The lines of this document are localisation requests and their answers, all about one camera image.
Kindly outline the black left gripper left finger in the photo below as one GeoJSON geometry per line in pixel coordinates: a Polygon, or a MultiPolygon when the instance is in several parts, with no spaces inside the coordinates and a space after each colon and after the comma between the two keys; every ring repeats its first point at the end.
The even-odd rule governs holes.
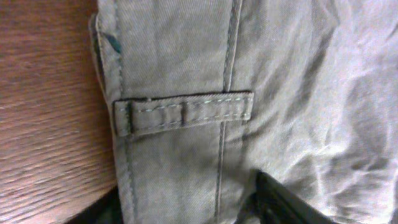
{"type": "Polygon", "coordinates": [[[123,224],[118,188],[110,190],[66,224],[123,224]]]}

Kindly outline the grey shorts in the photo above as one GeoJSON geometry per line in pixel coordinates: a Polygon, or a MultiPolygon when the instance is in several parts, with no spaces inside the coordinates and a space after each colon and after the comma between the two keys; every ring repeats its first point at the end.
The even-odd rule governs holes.
{"type": "Polygon", "coordinates": [[[397,220],[397,1],[98,0],[90,31],[124,223],[259,223],[259,171],[397,220]]]}

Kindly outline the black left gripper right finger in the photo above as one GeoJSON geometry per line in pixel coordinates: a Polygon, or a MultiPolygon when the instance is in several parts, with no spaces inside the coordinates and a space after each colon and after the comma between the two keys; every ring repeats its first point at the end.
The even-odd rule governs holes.
{"type": "Polygon", "coordinates": [[[265,172],[256,174],[256,212],[262,224],[334,224],[265,172]]]}

